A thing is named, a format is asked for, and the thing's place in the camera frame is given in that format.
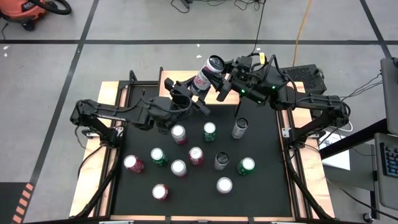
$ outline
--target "wooden table frame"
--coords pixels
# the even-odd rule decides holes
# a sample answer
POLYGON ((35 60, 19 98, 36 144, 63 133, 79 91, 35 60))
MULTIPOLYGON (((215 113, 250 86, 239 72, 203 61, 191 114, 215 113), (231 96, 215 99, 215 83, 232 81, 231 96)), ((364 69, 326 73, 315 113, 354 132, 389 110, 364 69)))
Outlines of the wooden table frame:
MULTIPOLYGON (((159 73, 159 83, 163 83, 166 78, 171 78, 172 80, 187 80, 188 78, 196 75, 196 71, 163 71, 160 69, 159 73)), ((109 105, 116 105, 118 101, 119 106, 126 106, 128 102, 129 82, 103 82, 101 89, 99 91, 98 103, 105 103, 109 105)), ((156 85, 158 82, 137 82, 140 85, 156 85)), ((298 91, 304 92, 303 83, 297 82, 296 86, 298 91)), ((169 96, 169 93, 164 88, 159 90, 160 96, 169 96)), ((206 103, 208 105, 220 104, 216 101, 216 92, 211 89, 206 97, 206 103)), ((239 95, 235 92, 231 92, 226 100, 222 102, 224 105, 236 105, 239 103, 239 95)), ((294 111, 280 111, 277 112, 277 119, 279 122, 279 132, 280 126, 289 127, 294 125, 296 127, 301 127, 306 125, 311 121, 311 116, 309 110, 297 108, 294 111)), ((119 122, 111 122, 108 119, 101 120, 107 126, 117 126, 120 125, 119 122)), ((306 142, 309 146, 318 148, 317 141, 314 139, 308 139, 306 142)), ((99 139, 93 138, 89 139, 86 145, 86 151, 84 158, 88 156, 92 151, 97 149, 99 146, 99 139)), ((103 147, 95 155, 93 155, 86 164, 82 167, 80 172, 80 177, 76 185, 75 196, 73 198, 72 207, 70 210, 70 216, 79 213, 87 202, 91 199, 92 195, 98 189, 100 182, 112 168, 116 150, 106 149, 103 147)), ((295 170, 304 176, 307 189, 311 192, 315 200, 319 205, 329 214, 334 217, 333 207, 330 200, 330 195, 328 191, 328 186, 326 184, 325 173, 323 171, 322 161, 320 159, 319 153, 315 152, 313 149, 305 147, 300 150, 297 156, 300 156, 301 160, 292 160, 295 170)), ((308 214, 313 218, 317 215, 311 209, 308 209, 308 205, 303 199, 303 195, 296 184, 289 181, 289 191, 292 204, 292 217, 254 217, 255 222, 269 222, 269 221, 280 221, 289 222, 294 221, 296 217, 309 218, 308 214)), ((90 216, 108 216, 109 215, 109 202, 111 201, 111 190, 113 188, 113 183, 108 184, 106 190, 104 191, 98 205, 93 211, 91 211, 90 216)), ((166 216, 151 216, 151 215, 111 215, 112 220, 151 220, 151 221, 165 221, 166 216)), ((171 216, 171 221, 198 221, 198 220, 208 220, 208 221, 230 221, 230 222, 248 222, 248 217, 185 217, 185 216, 171 216)))

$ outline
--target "green soda can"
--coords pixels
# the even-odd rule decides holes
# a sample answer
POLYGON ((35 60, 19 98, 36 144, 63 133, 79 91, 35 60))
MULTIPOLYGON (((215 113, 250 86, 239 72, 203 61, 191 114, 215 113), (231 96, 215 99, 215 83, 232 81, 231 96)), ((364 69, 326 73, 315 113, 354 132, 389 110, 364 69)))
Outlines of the green soda can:
POLYGON ((254 160, 252 158, 246 157, 238 163, 237 166, 238 173, 241 175, 247 175, 254 170, 254 160))
POLYGON ((166 166, 167 162, 169 161, 163 151, 159 148, 154 148, 150 152, 150 156, 152 160, 159 166, 166 166))
POLYGON ((205 130, 205 141, 206 142, 213 141, 216 137, 216 125, 211 122, 208 122, 205 124, 203 129, 205 130))

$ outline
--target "white can lid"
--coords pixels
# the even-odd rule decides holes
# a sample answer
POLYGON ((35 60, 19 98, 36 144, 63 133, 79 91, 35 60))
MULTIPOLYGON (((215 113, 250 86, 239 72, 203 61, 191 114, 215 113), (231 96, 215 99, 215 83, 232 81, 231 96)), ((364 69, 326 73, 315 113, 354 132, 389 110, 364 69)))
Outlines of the white can lid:
POLYGON ((184 167, 185 167, 185 163, 181 160, 176 160, 172 164, 172 170, 174 170, 175 172, 183 171, 184 167))
POLYGON ((222 177, 218 181, 218 187, 222 191, 229 191, 232 189, 232 181, 227 177, 222 177))
POLYGON ((152 190, 152 195, 157 199, 161 199, 166 195, 166 188, 163 184, 157 184, 152 190))
POLYGON ((153 159, 161 159, 163 156, 163 152, 161 149, 159 148, 154 148, 151 152, 150 152, 150 156, 153 159))
POLYGON ((216 131, 216 126, 213 123, 211 123, 211 122, 206 123, 205 124, 205 131, 207 133, 213 133, 213 132, 216 131))
POLYGON ((245 169, 251 170, 254 168, 254 160, 252 158, 244 158, 242 161, 242 165, 245 169))
POLYGON ((191 155, 192 159, 199 159, 201 158, 202 152, 199 147, 193 147, 189 154, 191 155))
POLYGON ((176 125, 172 128, 172 134, 175 136, 180 136, 184 132, 184 128, 181 125, 176 125))
POLYGON ((135 156, 127 156, 127 157, 124 159, 124 165, 125 165, 127 168, 130 168, 130 167, 135 166, 136 163, 137 163, 137 158, 136 158, 135 156))

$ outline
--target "black mat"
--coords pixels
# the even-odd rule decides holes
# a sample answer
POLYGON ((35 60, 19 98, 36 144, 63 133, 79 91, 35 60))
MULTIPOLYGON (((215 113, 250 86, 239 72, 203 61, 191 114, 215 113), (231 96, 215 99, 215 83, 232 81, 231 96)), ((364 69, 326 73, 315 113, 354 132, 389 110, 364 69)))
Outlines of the black mat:
POLYGON ((0 182, 0 220, 11 223, 26 183, 0 182))
MULTIPOLYGON (((137 101, 141 88, 135 88, 131 102, 137 101)), ((157 88, 146 87, 146 97, 158 94, 157 88)), ((194 114, 180 122, 187 131, 184 146, 174 143, 172 136, 163 136, 154 128, 141 131, 128 127, 121 159, 134 154, 144 161, 141 174, 121 169, 116 187, 113 215, 198 215, 198 216, 249 216, 291 217, 289 190, 282 163, 275 111, 269 107, 256 107, 243 101, 240 116, 249 121, 244 137, 231 137, 234 125, 233 106, 209 106, 211 114, 204 117, 194 114), (203 125, 216 124, 213 142, 203 140, 203 125), (188 151, 198 146, 203 150, 201 167, 189 163, 188 151), (158 167, 150 158, 150 151, 160 147, 169 157, 167 167, 158 167), (230 162, 224 171, 214 169, 217 152, 227 152, 230 162), (244 157, 256 162, 255 171, 248 176, 236 172, 236 164, 244 157), (182 159, 187 164, 188 176, 179 179, 170 170, 171 162, 182 159), (233 182, 230 194, 220 195, 216 182, 229 177, 233 182), (169 198, 157 201, 152 188, 159 183, 169 186, 169 198)))

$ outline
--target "vacuum hose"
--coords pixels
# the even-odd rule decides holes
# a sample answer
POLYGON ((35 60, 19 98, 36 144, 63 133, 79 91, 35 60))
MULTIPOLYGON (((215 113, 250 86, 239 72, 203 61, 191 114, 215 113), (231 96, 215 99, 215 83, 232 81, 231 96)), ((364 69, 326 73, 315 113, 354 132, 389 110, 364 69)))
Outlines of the vacuum hose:
POLYGON ((45 9, 54 14, 69 15, 72 12, 72 9, 71 9, 69 3, 66 2, 66 0, 56 0, 57 2, 63 4, 63 6, 65 6, 65 9, 56 9, 52 6, 49 6, 48 4, 42 3, 40 0, 29 0, 29 1, 33 4, 35 4, 36 6, 39 6, 42 9, 45 9))

